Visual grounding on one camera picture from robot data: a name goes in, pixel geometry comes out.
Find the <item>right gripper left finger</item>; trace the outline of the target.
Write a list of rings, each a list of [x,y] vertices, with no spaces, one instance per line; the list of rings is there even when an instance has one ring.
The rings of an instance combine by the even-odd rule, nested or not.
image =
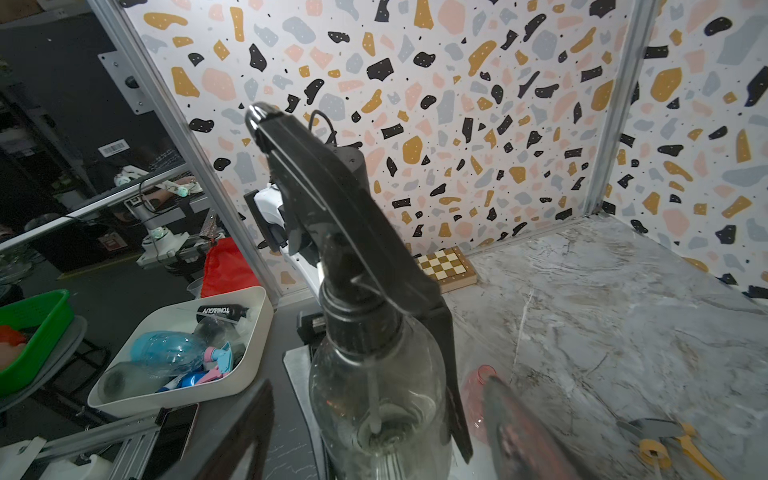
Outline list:
[[[191,478],[261,479],[274,422],[272,383],[259,381],[191,454]]]

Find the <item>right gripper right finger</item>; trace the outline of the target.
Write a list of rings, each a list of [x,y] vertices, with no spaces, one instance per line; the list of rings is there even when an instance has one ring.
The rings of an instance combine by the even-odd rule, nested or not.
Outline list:
[[[483,414],[499,479],[580,477],[547,428],[497,376],[485,382]]]

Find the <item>black spray nozzle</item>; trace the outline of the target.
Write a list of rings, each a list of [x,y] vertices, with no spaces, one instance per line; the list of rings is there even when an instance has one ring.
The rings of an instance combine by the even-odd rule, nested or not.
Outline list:
[[[405,318],[436,341],[446,373],[448,427],[465,461],[473,447],[456,372],[453,318],[438,283],[410,255],[369,193],[365,163],[341,159],[295,117],[264,102],[250,105],[246,127],[266,155],[282,206],[283,237],[261,207],[249,205],[272,250],[321,266],[319,301],[326,336],[343,353],[369,358],[394,339]]]

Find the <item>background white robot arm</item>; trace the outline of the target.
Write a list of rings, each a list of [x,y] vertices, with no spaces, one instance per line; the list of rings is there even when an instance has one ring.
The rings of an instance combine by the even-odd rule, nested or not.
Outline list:
[[[206,241],[200,230],[210,208],[205,194],[181,197],[158,189],[130,197],[123,205],[146,230],[140,267],[179,270],[203,259]]]

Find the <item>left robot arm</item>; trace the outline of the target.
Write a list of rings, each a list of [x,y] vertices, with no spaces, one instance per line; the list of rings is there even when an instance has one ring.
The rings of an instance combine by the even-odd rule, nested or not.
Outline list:
[[[361,143],[338,145],[337,130],[331,119],[317,109],[308,117],[309,131],[320,123],[320,118],[330,128],[328,136],[321,139],[324,146],[343,162],[366,191],[370,191],[365,156],[360,151]],[[277,184],[270,179],[266,188],[249,192],[244,199],[263,237],[258,248],[268,246],[272,252],[279,252],[303,277],[312,294],[317,296],[324,277],[317,248],[307,233],[302,233],[295,241],[289,239],[284,201]]]

